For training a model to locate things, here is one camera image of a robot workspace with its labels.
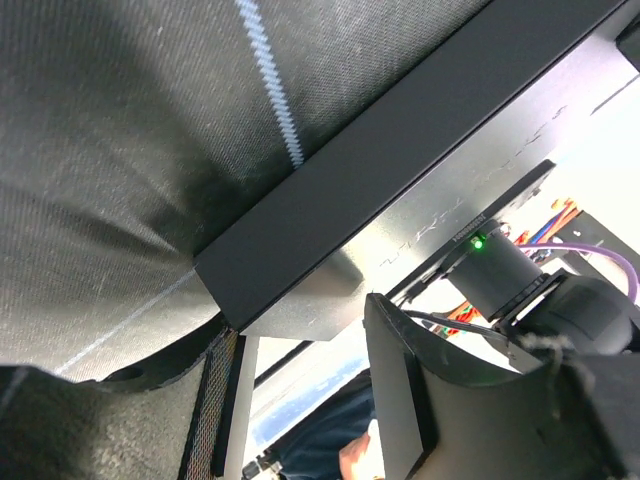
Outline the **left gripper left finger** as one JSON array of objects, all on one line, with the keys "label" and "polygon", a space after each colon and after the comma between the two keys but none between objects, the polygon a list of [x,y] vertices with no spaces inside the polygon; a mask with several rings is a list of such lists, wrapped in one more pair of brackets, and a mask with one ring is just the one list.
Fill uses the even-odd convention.
[{"label": "left gripper left finger", "polygon": [[172,379],[146,361],[113,381],[1,369],[4,479],[239,479],[258,342],[223,331]]}]

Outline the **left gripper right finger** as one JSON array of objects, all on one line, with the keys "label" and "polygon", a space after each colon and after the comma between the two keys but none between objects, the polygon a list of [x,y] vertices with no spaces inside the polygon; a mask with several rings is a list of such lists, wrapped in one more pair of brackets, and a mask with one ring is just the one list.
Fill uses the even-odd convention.
[{"label": "left gripper right finger", "polygon": [[639,358],[553,348],[515,373],[432,334],[381,294],[364,326],[389,479],[635,479]]}]

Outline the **black network switch box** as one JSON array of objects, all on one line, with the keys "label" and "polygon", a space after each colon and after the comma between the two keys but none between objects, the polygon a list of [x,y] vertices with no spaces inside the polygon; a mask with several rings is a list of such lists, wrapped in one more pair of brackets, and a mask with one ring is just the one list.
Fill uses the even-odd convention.
[{"label": "black network switch box", "polygon": [[220,318],[329,340],[629,81],[635,1],[493,1],[196,258]]}]

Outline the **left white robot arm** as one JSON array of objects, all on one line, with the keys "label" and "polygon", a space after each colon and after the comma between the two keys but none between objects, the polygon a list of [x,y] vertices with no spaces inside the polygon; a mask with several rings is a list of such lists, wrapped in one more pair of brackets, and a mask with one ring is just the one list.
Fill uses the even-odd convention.
[{"label": "left white robot arm", "polygon": [[[592,376],[631,365],[636,308],[597,278],[528,277],[498,214],[551,170],[544,161],[412,270],[363,301],[386,473],[391,479],[634,479]],[[32,365],[1,369],[5,479],[187,479],[229,443],[240,336],[322,268],[324,293],[364,287],[340,248],[364,231],[341,177],[294,176],[193,259],[12,192],[2,206],[1,306],[27,344],[59,347],[37,321],[128,299],[165,299],[199,278],[219,313],[114,379],[73,383]]]}]

